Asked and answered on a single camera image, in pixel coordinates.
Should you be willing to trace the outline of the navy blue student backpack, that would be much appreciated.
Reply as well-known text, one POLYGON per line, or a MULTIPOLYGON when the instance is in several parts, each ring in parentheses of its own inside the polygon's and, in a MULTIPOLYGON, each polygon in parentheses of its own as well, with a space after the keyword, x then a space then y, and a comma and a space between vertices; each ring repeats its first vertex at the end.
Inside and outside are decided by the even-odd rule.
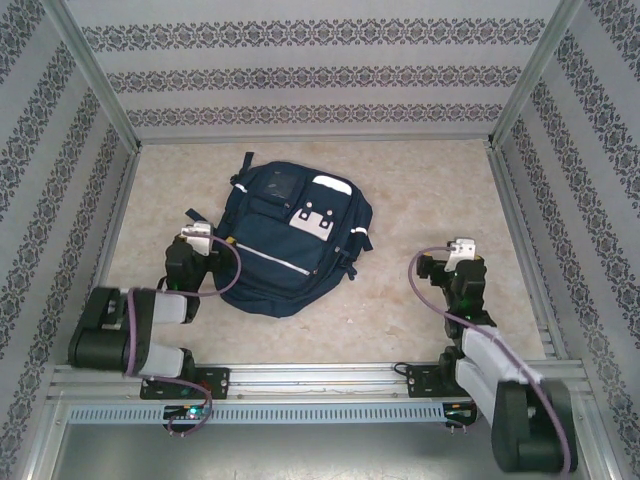
POLYGON ((239 280, 222 298, 247 313, 289 317, 342 279, 372 250, 373 209, 350 180, 284 161, 255 166, 246 153, 230 179, 216 236, 237 240, 239 280))

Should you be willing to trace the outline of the right controller board with LED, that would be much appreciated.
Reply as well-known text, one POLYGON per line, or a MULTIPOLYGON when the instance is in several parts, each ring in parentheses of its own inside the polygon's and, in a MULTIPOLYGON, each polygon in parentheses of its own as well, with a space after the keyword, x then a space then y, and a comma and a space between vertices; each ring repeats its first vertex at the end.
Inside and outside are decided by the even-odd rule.
POLYGON ((444 403, 444 415, 448 422, 469 426, 477 420, 478 409, 471 402, 444 403))

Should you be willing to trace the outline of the controller board with led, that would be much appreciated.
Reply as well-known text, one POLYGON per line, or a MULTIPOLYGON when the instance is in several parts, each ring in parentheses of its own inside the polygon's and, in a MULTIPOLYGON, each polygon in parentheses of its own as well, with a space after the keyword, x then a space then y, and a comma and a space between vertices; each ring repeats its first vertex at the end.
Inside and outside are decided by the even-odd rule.
POLYGON ((208 405, 174 405, 166 406, 163 412, 163 419, 169 421, 187 420, 201 421, 210 415, 211 408, 208 405))
POLYGON ((469 426, 477 420, 478 409, 471 402, 444 403, 444 415, 448 422, 469 426))

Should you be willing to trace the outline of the left controller board with LED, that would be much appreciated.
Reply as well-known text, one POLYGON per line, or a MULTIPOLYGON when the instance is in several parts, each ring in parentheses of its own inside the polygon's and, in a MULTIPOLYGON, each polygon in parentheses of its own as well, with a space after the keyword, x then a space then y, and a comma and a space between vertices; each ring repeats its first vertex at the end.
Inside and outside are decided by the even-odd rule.
POLYGON ((187 420, 201 421, 210 415, 211 408, 208 405, 174 405, 166 406, 163 412, 163 419, 169 421, 187 420))

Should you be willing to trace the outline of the grey metal sheet panel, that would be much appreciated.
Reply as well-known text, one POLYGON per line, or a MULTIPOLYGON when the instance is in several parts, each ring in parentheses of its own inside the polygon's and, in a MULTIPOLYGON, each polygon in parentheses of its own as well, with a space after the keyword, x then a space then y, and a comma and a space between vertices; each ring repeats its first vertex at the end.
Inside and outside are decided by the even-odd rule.
POLYGON ((559 480, 505 474, 484 426, 209 425, 172 438, 151 425, 72 425, 53 480, 559 480))

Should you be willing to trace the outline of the left aluminium side rail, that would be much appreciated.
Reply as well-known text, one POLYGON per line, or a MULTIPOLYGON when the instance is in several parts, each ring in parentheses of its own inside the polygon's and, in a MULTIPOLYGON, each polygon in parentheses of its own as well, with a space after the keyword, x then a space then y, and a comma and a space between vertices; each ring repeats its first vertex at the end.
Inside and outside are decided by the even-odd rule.
POLYGON ((123 369, 121 357, 127 349, 127 333, 113 333, 110 330, 118 317, 123 315, 125 300, 117 288, 104 286, 103 282, 110 270, 139 157, 139 153, 133 154, 122 172, 116 197, 109 211, 110 217, 106 224, 97 269, 68 346, 69 363, 81 368, 97 366, 99 369, 123 369))

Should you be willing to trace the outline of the aluminium side rail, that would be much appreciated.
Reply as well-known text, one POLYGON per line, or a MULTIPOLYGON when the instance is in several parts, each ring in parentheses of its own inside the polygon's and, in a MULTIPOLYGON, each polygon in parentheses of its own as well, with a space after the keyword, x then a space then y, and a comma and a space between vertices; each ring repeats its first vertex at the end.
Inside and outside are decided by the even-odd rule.
POLYGON ((123 315, 125 300, 117 288, 104 286, 103 282, 110 270, 139 157, 139 153, 133 154, 122 172, 116 197, 109 211, 110 217, 106 224, 97 269, 68 346, 69 363, 81 368, 97 366, 99 369, 123 369, 121 357, 127 349, 127 333, 113 333, 110 330, 118 317, 123 315))
POLYGON ((545 355, 548 359, 570 360, 571 355, 565 348, 504 158, 499 151, 491 147, 487 149, 487 156, 536 325, 543 339, 545 355))

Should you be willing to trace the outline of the right aluminium side rail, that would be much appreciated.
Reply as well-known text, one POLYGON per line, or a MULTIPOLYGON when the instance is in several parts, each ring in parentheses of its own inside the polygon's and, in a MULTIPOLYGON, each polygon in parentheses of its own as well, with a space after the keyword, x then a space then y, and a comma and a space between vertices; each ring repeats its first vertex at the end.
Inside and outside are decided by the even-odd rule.
POLYGON ((487 156, 536 325, 543 339, 545 355, 548 359, 570 360, 571 355, 565 348, 504 158, 499 151, 491 147, 487 149, 487 156))

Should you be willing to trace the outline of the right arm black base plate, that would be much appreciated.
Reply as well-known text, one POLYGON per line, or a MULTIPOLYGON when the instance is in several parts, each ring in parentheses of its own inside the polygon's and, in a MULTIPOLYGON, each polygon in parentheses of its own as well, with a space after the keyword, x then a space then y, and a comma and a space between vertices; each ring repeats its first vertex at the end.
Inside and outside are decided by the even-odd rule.
POLYGON ((410 398, 469 398, 451 370, 436 364, 409 365, 405 369, 410 398))

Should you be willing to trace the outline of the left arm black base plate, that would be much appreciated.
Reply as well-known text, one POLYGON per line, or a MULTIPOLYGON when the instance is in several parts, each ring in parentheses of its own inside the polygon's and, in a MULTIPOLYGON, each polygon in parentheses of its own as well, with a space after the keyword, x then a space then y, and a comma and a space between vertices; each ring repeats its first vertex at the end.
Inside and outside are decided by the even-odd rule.
MULTIPOLYGON (((228 395, 230 369, 223 367, 196 367, 194 373, 185 381, 197 384, 208 390, 213 400, 224 400, 228 395)), ((139 396, 143 400, 199 400, 205 395, 192 386, 175 384, 168 381, 142 382, 139 396)))

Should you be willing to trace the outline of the aluminium rear frame rail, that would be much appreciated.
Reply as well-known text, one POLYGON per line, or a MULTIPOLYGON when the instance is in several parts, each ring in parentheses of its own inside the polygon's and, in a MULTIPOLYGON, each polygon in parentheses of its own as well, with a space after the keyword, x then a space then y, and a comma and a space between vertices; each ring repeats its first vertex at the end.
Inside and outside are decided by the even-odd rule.
POLYGON ((342 134, 342 135, 253 135, 253 136, 182 136, 156 137, 140 141, 141 147, 156 145, 188 145, 188 144, 239 144, 239 143, 307 143, 307 142, 387 142, 387 141, 466 141, 482 140, 489 143, 491 136, 480 133, 445 133, 445 134, 342 134))

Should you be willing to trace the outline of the aluminium mounting rail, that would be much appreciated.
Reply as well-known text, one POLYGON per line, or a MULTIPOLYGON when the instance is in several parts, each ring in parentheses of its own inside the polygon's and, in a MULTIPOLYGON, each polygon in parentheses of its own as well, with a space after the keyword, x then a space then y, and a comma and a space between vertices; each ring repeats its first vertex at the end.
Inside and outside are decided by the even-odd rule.
MULTIPOLYGON (((390 363, 360 364, 236 364, 223 391, 230 401, 259 402, 279 399, 305 401, 368 401, 406 399, 407 380, 390 363)), ((141 382, 118 373, 54 369, 49 399, 133 400, 141 382)))

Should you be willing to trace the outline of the right aluminium corner post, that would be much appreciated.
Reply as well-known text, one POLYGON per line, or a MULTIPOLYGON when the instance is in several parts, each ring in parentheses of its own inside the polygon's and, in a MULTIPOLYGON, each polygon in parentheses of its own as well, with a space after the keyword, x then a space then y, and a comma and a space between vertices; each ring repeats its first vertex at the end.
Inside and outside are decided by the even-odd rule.
POLYGON ((486 147, 494 149, 504 142, 583 1, 559 0, 495 127, 485 142, 486 147))

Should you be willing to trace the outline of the aluminium corner post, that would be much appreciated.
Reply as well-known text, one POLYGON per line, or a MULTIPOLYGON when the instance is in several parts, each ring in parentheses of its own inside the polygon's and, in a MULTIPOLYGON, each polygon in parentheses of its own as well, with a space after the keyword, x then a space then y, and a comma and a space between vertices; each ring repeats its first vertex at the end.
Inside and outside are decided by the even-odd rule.
POLYGON ((74 57, 88 85, 97 96, 110 123, 124 142, 127 151, 137 153, 141 142, 67 3, 65 0, 40 0, 40 2, 74 57))
POLYGON ((486 147, 494 149, 504 142, 583 1, 559 0, 495 127, 485 142, 486 147))

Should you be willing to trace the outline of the left aluminium corner post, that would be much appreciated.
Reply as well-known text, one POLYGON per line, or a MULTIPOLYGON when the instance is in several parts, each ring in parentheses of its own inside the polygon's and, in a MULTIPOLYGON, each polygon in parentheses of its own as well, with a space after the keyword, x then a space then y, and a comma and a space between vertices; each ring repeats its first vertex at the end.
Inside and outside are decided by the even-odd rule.
POLYGON ((40 2, 74 57, 88 85, 97 96, 110 123, 124 142, 127 151, 137 153, 141 142, 67 3, 65 0, 40 0, 40 2))

